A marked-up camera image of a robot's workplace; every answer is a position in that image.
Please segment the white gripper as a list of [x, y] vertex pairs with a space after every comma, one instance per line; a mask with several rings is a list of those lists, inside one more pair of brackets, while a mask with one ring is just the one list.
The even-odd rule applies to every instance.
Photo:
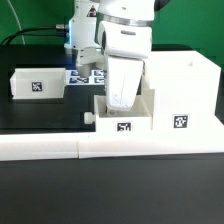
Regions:
[[144, 62], [131, 58], [107, 57], [106, 104], [107, 115], [129, 111], [135, 101]]

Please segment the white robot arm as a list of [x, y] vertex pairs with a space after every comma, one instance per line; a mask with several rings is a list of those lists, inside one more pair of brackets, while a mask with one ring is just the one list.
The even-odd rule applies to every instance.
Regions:
[[105, 93], [94, 97], [94, 105], [106, 114], [150, 114], [139, 87], [152, 52], [155, 14], [170, 1], [74, 0], [65, 52], [81, 74], [91, 67], [104, 71]]

